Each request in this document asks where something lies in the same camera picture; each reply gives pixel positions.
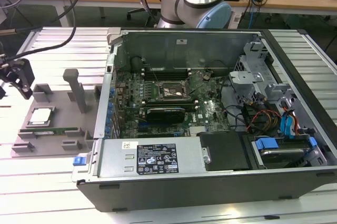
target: blue latch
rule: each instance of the blue latch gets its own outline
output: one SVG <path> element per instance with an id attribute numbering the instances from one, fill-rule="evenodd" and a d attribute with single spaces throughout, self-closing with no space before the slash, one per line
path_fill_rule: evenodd
<path id="1" fill-rule="evenodd" d="M 258 150 L 261 149 L 278 149 L 279 145 L 275 138 L 260 138 L 256 142 Z"/>
<path id="2" fill-rule="evenodd" d="M 74 157 L 73 166 L 85 166 L 86 157 Z"/>
<path id="3" fill-rule="evenodd" d="M 312 147 L 317 146 L 317 142 L 314 137 L 309 137 L 309 141 Z"/>
<path id="4" fill-rule="evenodd" d="M 111 88 L 110 89 L 110 96 L 113 96 L 115 94 L 115 89 L 114 88 Z"/>

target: power supply label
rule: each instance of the power supply label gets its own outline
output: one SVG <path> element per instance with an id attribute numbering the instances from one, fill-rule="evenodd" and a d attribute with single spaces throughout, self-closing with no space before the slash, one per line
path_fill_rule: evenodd
<path id="1" fill-rule="evenodd" d="M 175 144 L 137 146 L 139 175 L 179 173 Z"/>

